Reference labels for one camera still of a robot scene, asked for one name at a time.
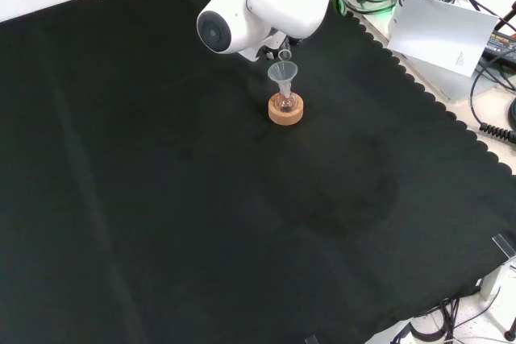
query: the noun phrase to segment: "black cloth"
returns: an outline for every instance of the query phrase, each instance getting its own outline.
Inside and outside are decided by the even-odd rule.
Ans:
[[[1,342],[361,344],[502,262],[510,170],[355,19],[294,49],[280,127],[208,1],[0,25]]]

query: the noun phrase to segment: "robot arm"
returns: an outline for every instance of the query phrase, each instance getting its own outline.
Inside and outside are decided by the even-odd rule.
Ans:
[[[198,33],[214,52],[256,60],[261,47],[277,49],[288,35],[312,35],[329,0],[211,0],[198,16]]]

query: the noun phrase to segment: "paper sheet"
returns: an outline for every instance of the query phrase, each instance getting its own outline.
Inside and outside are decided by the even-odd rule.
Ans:
[[[402,4],[388,48],[470,77],[497,17],[433,0]]]

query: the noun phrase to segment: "table surface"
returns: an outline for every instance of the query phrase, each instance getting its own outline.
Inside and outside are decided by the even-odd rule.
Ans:
[[[507,12],[509,12],[511,5],[515,0],[477,1],[484,4],[500,16],[504,16],[507,14]],[[360,21],[366,26],[368,32],[373,34],[375,39],[377,39],[379,42],[382,42],[384,46],[387,46],[389,42],[387,25],[389,24],[390,14],[392,13],[383,13],[382,15],[368,15],[365,17],[362,15],[357,15],[357,18],[359,18]],[[505,32],[508,35],[514,33],[508,27],[503,27],[501,32]],[[457,119],[465,122],[468,125],[468,129],[475,132],[478,136],[478,139],[488,146],[489,151],[496,154],[502,163],[507,164],[512,169],[513,174],[516,173],[516,147],[513,144],[496,140],[493,137],[480,132],[478,130],[478,123],[472,116],[471,110],[469,108],[469,102],[467,100],[460,102],[448,101],[440,93],[439,89],[441,85],[438,82],[431,82],[422,76],[418,70],[418,66],[404,56],[396,53],[395,56],[400,59],[400,61],[406,67],[408,73],[412,74],[418,80],[418,82],[425,85],[426,90],[429,93],[434,94],[436,99],[447,107],[447,110],[453,112],[457,116]],[[513,83],[516,82],[516,76],[513,76],[511,80]],[[487,84],[486,87],[488,91],[477,95],[474,100],[477,114],[479,117],[481,117],[482,120],[491,125],[510,129],[509,123],[507,121],[507,111],[509,109],[510,103],[516,96],[507,92],[500,86],[495,86],[493,82],[487,81],[485,84]],[[464,89],[467,91],[467,94],[470,89],[470,85],[471,81],[469,83],[465,82],[464,84]]]
[[[6,341],[363,344],[502,262],[509,171],[358,21],[296,50],[282,128],[270,63],[198,40],[207,1],[0,26]]]

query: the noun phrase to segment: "wooden base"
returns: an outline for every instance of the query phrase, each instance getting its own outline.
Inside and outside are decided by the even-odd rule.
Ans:
[[[274,106],[274,101],[276,101],[276,97],[279,93],[274,94],[270,100],[268,100],[268,116],[271,118],[273,122],[278,125],[293,125],[296,122],[299,122],[303,117],[303,108],[304,103],[301,97],[299,97],[296,93],[293,95],[296,97],[296,101],[298,105],[296,109],[291,112],[282,112]]]

